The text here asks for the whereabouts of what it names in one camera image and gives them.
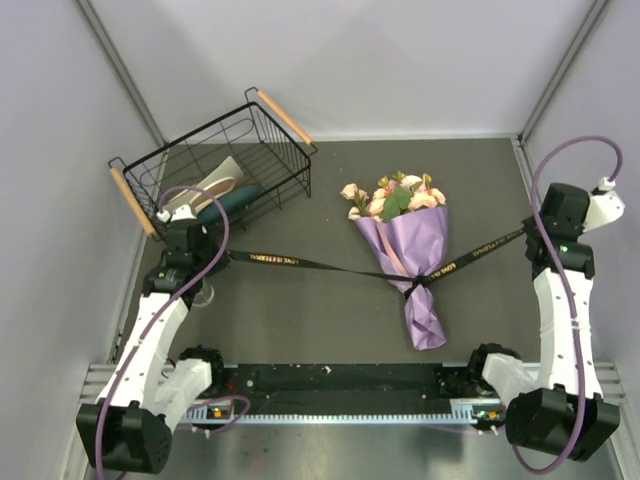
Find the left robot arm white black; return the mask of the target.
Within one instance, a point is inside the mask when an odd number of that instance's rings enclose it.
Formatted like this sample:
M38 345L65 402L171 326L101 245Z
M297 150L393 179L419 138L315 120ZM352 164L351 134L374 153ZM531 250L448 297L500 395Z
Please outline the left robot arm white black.
M144 279L137 319L122 356L97 399L80 406L76 426L99 478L107 471L158 474L176 427L200 397L220 394L227 374L219 351L182 352L163 372L173 339L202 288L201 272L223 256L193 219L172 222L161 261Z

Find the purple wrapping paper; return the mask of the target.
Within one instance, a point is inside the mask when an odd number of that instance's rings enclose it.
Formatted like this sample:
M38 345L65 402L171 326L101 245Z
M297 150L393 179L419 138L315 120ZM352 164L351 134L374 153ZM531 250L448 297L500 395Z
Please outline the purple wrapping paper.
M404 315L415 349L443 346L446 335L431 291L412 280L428 276L444 264L448 244L448 209L426 208L399 215L387 223L363 217L355 225L372 249L382 271L406 278L392 281L405 294Z

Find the black ribbon gold lettering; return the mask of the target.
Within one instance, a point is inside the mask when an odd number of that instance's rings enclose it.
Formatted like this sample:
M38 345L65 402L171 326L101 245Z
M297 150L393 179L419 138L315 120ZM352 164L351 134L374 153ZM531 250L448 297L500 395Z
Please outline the black ribbon gold lettering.
M448 277L456 273L457 271L460 271L468 267L469 265L475 263L481 258L511 243L517 238L523 236L524 233L525 233L524 228L521 227L515 231L512 231L499 238L496 238L486 244L476 247L475 249L455 258L454 260L444 264L443 266L439 267L438 269L432 271L429 274L423 273L423 274L409 275L409 274L385 274L385 273L376 273L376 272L366 272L366 271L341 268L334 265L329 265L326 263L316 262L316 261L303 259L299 257L267 254L267 253L252 253L252 252L238 251L238 250L227 250L224 256L228 260L236 261L236 262L246 262L246 263L252 263L252 264L264 264L264 265L274 265L274 266L282 266L282 267L303 268L303 269L313 269L313 270L323 270L323 271L345 272L345 273L350 273L355 275L382 279L385 281L408 283L409 288L403 292L404 298L408 300L418 287L422 287L422 288L431 287L434 283L438 282L439 280L442 280L443 278Z

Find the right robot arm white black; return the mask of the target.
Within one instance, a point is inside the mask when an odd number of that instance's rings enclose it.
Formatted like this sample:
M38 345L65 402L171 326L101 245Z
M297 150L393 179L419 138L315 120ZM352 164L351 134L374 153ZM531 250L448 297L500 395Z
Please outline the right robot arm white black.
M497 394L514 447L588 460L620 423L617 406L603 399L596 376L589 321L595 261L580 236L618 220L625 205L612 181L591 192L553 183L537 216L524 220L525 256L540 312L537 375L519 355L499 344L472 352L467 384L476 394Z

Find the pink flower bouquet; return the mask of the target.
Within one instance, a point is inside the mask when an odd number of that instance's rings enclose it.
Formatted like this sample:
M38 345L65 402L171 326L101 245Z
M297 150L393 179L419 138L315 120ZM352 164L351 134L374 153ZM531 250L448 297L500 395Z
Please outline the pink flower bouquet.
M418 176L397 171L392 176L384 176L372 194L350 183L342 188L340 195L352 203L348 212L348 219L352 221L370 218L389 223L401 215L447 205L446 196L426 173Z

